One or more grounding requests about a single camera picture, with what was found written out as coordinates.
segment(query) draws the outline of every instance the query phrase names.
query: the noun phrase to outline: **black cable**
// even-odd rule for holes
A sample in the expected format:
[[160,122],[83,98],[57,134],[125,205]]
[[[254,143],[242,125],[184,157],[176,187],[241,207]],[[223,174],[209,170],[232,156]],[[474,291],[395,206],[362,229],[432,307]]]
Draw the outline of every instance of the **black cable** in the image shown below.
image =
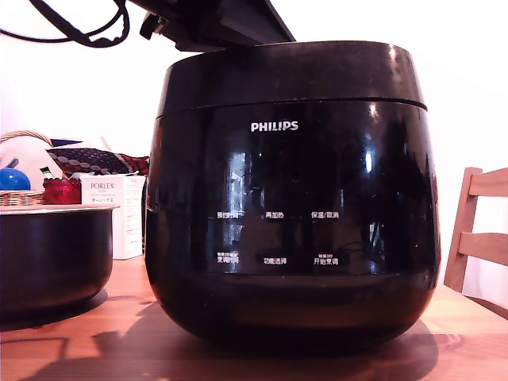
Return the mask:
[[[78,42],[79,44],[91,48],[108,48],[118,45],[121,42],[123,42],[129,35],[130,30],[129,13],[127,11],[127,8],[125,7],[125,0],[113,0],[115,4],[118,6],[117,13],[113,16],[113,18],[110,21],[108,21],[107,24],[105,24],[99,29],[93,30],[88,33],[82,33],[81,31],[76,29],[72,24],[70,24],[67,20],[63,19],[55,10],[53,10],[50,6],[48,6],[48,4],[46,4],[44,1],[42,0],[29,0],[29,1],[49,22],[51,22],[58,30],[60,30],[60,32],[65,34],[67,38],[45,39],[45,38],[28,37],[12,33],[4,29],[0,29],[1,34],[4,34],[12,38],[17,38],[18,40],[37,42],[42,44],[58,44],[63,42],[75,41]],[[90,40],[89,37],[102,33],[111,26],[113,26],[114,23],[117,22],[121,16],[123,16],[124,28],[122,30],[122,34],[120,37],[116,37],[113,40],[108,40],[106,38],[99,38],[95,41]]]
[[[102,33],[105,30],[109,29],[111,26],[114,25],[115,22],[118,21],[118,19],[121,16],[121,10],[118,10],[117,13],[113,16],[113,18],[104,26],[101,26],[99,29],[92,30],[91,32],[85,33],[85,36],[92,37],[96,34]],[[16,34],[9,32],[5,29],[0,29],[1,34],[5,34],[8,37],[17,38],[18,40],[28,41],[28,42],[37,42],[41,44],[60,44],[63,42],[69,42],[73,41],[70,38],[35,38],[35,37],[28,37],[28,36],[22,36],[21,34]]]

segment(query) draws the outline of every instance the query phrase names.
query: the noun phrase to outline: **philips logo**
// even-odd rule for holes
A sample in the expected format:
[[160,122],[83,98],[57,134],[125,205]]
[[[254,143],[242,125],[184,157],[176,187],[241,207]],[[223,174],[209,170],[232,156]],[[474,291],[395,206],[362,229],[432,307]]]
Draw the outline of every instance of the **philips logo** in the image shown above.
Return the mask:
[[259,131],[264,133],[267,131],[295,131],[298,129],[297,121],[264,121],[260,123],[251,123],[251,132]]

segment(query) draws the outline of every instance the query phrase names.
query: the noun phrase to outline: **chair backrest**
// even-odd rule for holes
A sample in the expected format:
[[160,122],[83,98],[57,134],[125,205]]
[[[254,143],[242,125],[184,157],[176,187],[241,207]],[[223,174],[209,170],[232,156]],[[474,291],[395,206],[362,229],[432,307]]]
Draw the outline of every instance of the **chair backrest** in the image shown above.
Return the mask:
[[482,173],[480,168],[469,167],[464,172],[444,274],[444,284],[459,292],[464,285],[468,256],[508,266],[508,234],[472,232],[479,196],[508,197],[508,168]]

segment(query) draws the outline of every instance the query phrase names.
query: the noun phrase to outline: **white wall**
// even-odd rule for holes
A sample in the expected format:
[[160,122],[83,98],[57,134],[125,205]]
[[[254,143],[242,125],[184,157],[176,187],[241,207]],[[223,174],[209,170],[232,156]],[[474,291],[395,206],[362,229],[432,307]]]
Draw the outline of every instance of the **white wall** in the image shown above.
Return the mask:
[[[115,12],[113,3],[103,0],[49,3],[83,31]],[[429,107],[446,264],[464,168],[508,167],[503,2],[272,3],[297,40],[377,40],[412,52]],[[186,54],[162,37],[139,37],[144,11],[129,10],[131,36],[116,48],[26,44],[0,37],[2,131],[33,129],[93,141],[104,136],[114,151],[147,154],[165,69]],[[58,36],[28,2],[4,0],[0,25],[34,36]],[[475,231],[508,232],[507,206],[504,200],[480,200]],[[470,259],[465,292],[508,306],[508,269]]]

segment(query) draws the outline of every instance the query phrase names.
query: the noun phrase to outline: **white box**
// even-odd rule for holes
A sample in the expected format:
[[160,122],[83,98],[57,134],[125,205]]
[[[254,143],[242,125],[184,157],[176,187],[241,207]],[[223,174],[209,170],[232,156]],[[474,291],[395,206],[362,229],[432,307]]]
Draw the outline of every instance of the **white box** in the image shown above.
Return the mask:
[[144,176],[81,175],[82,204],[114,204],[113,259],[127,260],[143,254],[141,196]]

